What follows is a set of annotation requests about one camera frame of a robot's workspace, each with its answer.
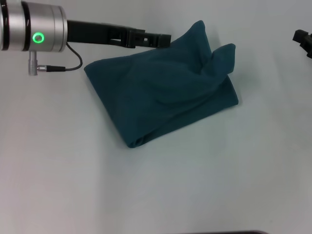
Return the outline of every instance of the black cable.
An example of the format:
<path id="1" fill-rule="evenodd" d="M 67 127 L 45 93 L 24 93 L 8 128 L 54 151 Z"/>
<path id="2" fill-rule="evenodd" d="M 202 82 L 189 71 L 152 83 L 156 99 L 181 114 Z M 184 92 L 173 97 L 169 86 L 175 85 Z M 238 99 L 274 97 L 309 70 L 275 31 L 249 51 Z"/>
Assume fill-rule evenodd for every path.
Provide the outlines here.
<path id="1" fill-rule="evenodd" d="M 60 67 L 60 66 L 46 66 L 46 72 L 67 72 L 67 71 L 74 71 L 79 69 L 80 67 L 82 67 L 83 65 L 83 61 L 81 56 L 68 44 L 66 43 L 67 47 L 75 54 L 77 55 L 77 57 L 80 60 L 80 64 L 77 67 L 73 67 L 73 68 L 66 68 L 66 67 Z"/>
<path id="2" fill-rule="evenodd" d="M 66 69 L 65 69 L 65 72 L 77 70 L 77 69 L 79 69 L 80 67 L 82 67 L 82 65 L 83 65 L 82 58 L 81 58 L 80 54 L 78 54 L 78 53 L 68 44 L 68 42 L 66 43 L 66 45 L 67 45 L 67 47 L 68 47 L 75 55 L 77 55 L 77 57 L 78 57 L 79 60 L 80 60 L 80 64 L 79 64 L 77 67 L 66 68 Z"/>

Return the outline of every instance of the white background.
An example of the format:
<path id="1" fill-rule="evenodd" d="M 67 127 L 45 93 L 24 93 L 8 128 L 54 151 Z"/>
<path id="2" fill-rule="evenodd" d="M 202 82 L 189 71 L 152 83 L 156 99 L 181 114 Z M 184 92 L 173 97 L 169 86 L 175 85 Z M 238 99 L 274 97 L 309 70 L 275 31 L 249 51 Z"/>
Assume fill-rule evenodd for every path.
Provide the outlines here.
<path id="1" fill-rule="evenodd" d="M 82 69 L 27 75 L 0 52 L 0 233 L 312 232 L 310 0 L 46 0 L 72 20 L 234 43 L 240 104 L 127 149 Z M 84 64 L 144 51 L 74 44 Z M 40 64 L 78 59 L 39 53 Z"/>

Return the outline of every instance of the teal cloth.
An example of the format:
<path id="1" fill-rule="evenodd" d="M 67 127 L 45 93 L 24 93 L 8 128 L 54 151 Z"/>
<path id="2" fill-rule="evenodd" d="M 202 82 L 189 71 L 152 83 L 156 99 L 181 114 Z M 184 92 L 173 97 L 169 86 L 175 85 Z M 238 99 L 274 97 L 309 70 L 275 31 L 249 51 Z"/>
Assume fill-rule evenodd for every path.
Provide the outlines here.
<path id="1" fill-rule="evenodd" d="M 169 48 L 103 59 L 84 70 L 127 146 L 135 148 L 237 105 L 228 77 L 234 63 L 235 45 L 212 53 L 199 21 Z"/>

